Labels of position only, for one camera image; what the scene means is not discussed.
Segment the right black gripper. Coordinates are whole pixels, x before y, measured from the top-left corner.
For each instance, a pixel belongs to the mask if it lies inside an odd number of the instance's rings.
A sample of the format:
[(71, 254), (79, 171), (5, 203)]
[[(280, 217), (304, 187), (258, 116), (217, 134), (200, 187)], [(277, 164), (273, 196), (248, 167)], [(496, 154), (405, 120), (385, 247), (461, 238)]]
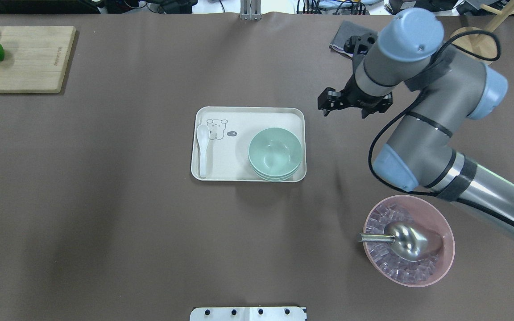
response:
[(376, 112), (384, 113), (393, 104), (393, 95), (391, 93), (375, 97), (365, 93), (360, 89), (355, 76), (363, 69), (359, 67), (369, 49), (377, 41), (376, 32), (367, 32), (362, 35), (353, 35), (346, 41), (344, 50), (346, 53), (352, 54), (352, 70), (353, 74), (341, 91), (336, 91), (332, 87), (326, 87), (317, 98), (317, 106), (326, 117), (331, 111), (342, 110), (344, 108), (360, 108), (362, 118), (374, 114)]

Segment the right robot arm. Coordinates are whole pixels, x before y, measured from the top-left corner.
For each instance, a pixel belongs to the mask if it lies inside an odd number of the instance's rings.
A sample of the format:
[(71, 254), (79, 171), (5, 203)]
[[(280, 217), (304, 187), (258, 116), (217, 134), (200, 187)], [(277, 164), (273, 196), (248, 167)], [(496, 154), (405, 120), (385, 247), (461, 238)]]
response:
[(384, 98), (400, 83), (418, 90), (369, 161), (373, 174), (391, 188), (423, 187), (429, 196), (471, 207), (514, 238), (514, 184), (448, 145), (465, 119), (481, 119), (501, 103), (507, 79), (444, 41), (443, 25), (422, 8), (400, 12), (373, 38), (345, 88), (327, 87), (318, 108), (328, 115), (356, 107), (365, 117), (385, 112)]

